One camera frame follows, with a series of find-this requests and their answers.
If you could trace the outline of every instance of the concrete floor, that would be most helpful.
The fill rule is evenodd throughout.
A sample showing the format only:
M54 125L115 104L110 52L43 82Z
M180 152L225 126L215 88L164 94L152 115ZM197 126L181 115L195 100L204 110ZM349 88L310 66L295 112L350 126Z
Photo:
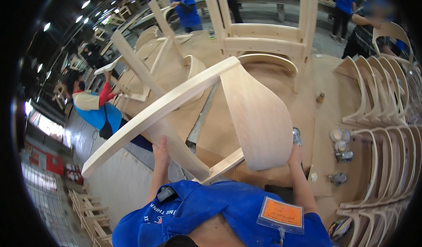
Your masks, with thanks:
M280 24L277 20L276 5L273 4L243 4L240 13L244 16L245 23ZM286 5L285 21L282 24L297 26L298 14L298 7ZM204 29L211 26L208 16L202 17L202 23ZM332 24L333 22L328 20L327 14L318 13L312 54L342 56L345 44L330 38ZM353 28L354 24L349 23L348 35ZM176 30L176 33L181 32L183 32L181 29ZM127 39L131 46L135 45L136 37L128 35ZM116 52L112 58L115 59L118 56L119 52ZM123 65L118 65L116 70L121 73L123 68ZM198 139L203 118L209 108L212 96L213 94L210 94L202 116L200 116L195 128L189 135L188 140L193 143L196 143ZM80 166L105 142L98 136L98 131L85 123L74 110L66 123L65 135L66 140L70 140L75 148L74 160ZM124 215L145 205L153 169L154 157L152 153L129 143L87 179L91 185L91 193L99 196L102 204L109 207L113 225ZM169 169L169 179L171 182L176 182L182 179L191 179L191 176L172 162Z

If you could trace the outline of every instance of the red sleeve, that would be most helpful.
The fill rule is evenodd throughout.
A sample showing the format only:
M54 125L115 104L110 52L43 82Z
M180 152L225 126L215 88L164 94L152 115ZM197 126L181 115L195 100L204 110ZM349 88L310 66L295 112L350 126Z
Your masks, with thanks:
M98 107L103 106L106 101L109 101L110 99L114 97L114 94L110 93L110 90L111 90L110 84L105 82L103 89L101 90L101 93L100 93L100 101L98 103Z

